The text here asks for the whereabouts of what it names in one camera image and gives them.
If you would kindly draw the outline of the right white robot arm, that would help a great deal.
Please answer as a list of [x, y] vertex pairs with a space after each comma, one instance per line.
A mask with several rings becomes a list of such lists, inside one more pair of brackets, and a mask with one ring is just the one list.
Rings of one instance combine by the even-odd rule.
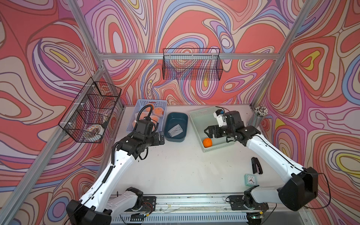
[[265, 139], [254, 126], [245, 126], [238, 111], [218, 109], [213, 114], [217, 125], [208, 126], [208, 138], [233, 138], [248, 147], [269, 164], [284, 182], [280, 187], [251, 187], [242, 199], [246, 208], [261, 203], [280, 203], [298, 211], [318, 196], [318, 172], [296, 163]]

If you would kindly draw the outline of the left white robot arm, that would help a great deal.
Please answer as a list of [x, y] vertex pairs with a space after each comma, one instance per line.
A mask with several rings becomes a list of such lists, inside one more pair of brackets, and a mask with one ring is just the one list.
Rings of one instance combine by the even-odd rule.
[[124, 212], [143, 214], [148, 203], [143, 201], [143, 192], [139, 189], [129, 187], [116, 198], [110, 197], [125, 171], [137, 159], [144, 159], [143, 152], [148, 153], [149, 147], [165, 143], [164, 135], [157, 129], [158, 123], [150, 118], [138, 120], [134, 130], [114, 144], [106, 169], [79, 200], [71, 200], [66, 206], [66, 223], [108, 225], [113, 216]]

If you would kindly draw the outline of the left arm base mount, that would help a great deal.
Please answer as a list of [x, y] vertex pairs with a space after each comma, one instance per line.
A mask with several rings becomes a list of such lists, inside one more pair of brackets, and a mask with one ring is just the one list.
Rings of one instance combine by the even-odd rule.
[[153, 212], [156, 209], [156, 196], [143, 196], [139, 197], [132, 211]]

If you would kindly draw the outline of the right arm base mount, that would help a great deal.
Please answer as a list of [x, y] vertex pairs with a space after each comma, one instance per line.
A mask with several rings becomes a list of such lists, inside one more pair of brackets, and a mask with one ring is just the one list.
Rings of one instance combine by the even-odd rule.
[[231, 195], [226, 198], [233, 211], [267, 211], [267, 203], [257, 203], [248, 195]]

